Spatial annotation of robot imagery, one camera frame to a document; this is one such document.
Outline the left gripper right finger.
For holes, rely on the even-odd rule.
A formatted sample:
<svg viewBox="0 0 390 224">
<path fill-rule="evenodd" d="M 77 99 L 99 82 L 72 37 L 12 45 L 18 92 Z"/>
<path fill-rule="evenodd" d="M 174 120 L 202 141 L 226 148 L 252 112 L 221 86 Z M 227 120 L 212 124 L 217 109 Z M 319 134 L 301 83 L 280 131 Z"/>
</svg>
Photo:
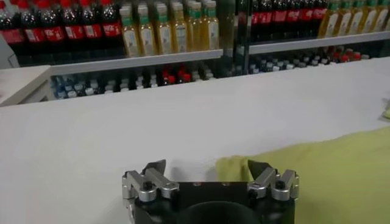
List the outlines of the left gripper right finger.
<svg viewBox="0 0 390 224">
<path fill-rule="evenodd" d="M 299 176 L 294 170 L 286 169 L 282 174 L 270 164 L 248 160 L 253 181 L 247 185 L 255 198 L 271 197 L 277 201 L 296 200 L 299 196 Z"/>
</svg>

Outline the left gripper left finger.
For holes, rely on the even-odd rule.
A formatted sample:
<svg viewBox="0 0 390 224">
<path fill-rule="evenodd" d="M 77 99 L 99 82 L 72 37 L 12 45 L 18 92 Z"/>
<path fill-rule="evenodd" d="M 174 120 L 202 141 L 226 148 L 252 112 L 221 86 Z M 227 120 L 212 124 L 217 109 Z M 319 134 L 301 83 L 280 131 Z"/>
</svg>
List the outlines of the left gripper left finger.
<svg viewBox="0 0 390 224">
<path fill-rule="evenodd" d="M 180 190 L 178 182 L 171 181 L 164 176 L 166 160 L 148 163 L 139 173 L 136 170 L 125 171 L 122 176 L 123 200 L 135 200 L 149 203 L 161 196 L 173 199 Z"/>
</svg>

